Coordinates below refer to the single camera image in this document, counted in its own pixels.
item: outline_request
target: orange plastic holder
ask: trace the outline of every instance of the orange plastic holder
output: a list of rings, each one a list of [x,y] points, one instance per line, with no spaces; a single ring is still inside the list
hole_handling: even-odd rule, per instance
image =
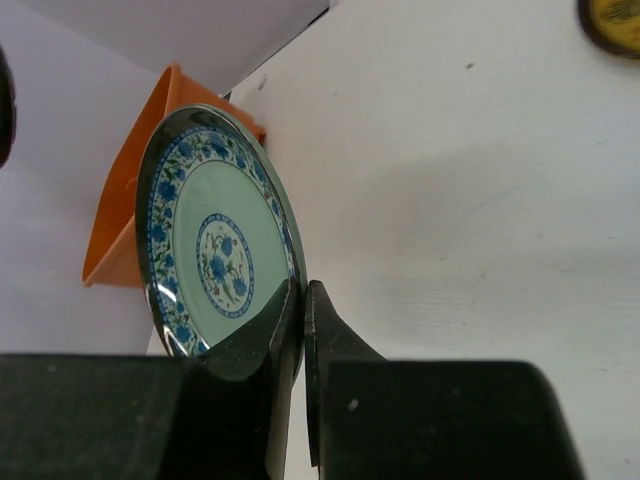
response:
[[[118,153],[105,182],[93,224],[82,281],[123,287],[141,287],[135,236],[135,194],[142,156],[151,134],[162,119],[177,108],[205,103],[221,108],[263,143],[264,128],[253,117],[183,75],[172,63],[162,74],[138,120]]]

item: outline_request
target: gray wall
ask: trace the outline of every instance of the gray wall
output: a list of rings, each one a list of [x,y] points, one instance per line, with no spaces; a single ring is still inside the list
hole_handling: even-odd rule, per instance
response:
[[[299,34],[329,0],[19,0],[159,73],[185,73],[225,93]]]
[[[11,0],[0,12],[18,97],[0,171],[0,352],[142,353],[142,290],[85,289],[80,276],[104,180],[156,75]]]

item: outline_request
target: yellow round object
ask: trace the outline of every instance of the yellow round object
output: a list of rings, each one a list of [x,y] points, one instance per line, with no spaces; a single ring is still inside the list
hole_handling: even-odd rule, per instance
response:
[[[640,0],[579,0],[582,27],[600,47],[640,58]]]

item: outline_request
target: plate center medallion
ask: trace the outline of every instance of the plate center medallion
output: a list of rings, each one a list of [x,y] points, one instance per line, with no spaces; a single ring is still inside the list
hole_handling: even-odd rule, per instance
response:
[[[229,217],[209,215],[196,241],[198,273],[213,306],[229,318],[241,317],[251,305],[254,272],[242,232]]]

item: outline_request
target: blue and white plate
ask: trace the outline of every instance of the blue and white plate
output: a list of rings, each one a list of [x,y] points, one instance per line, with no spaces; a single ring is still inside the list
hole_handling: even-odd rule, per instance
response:
[[[185,107],[156,129],[136,193],[138,261],[160,336],[197,355],[253,318],[283,280],[306,285],[293,211],[232,117]]]

